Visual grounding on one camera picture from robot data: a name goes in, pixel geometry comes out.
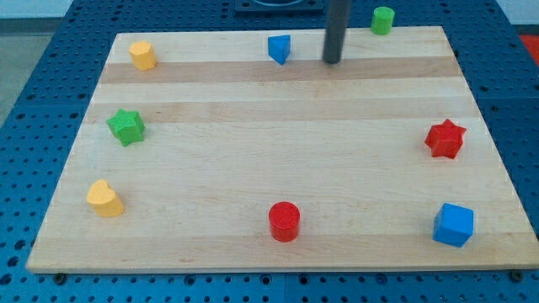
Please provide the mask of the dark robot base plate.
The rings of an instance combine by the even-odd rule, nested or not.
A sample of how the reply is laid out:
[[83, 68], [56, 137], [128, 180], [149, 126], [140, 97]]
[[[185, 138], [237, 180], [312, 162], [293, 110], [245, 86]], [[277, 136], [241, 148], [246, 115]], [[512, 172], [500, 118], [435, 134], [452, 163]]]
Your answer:
[[235, 0], [234, 13], [320, 13], [324, 0]]

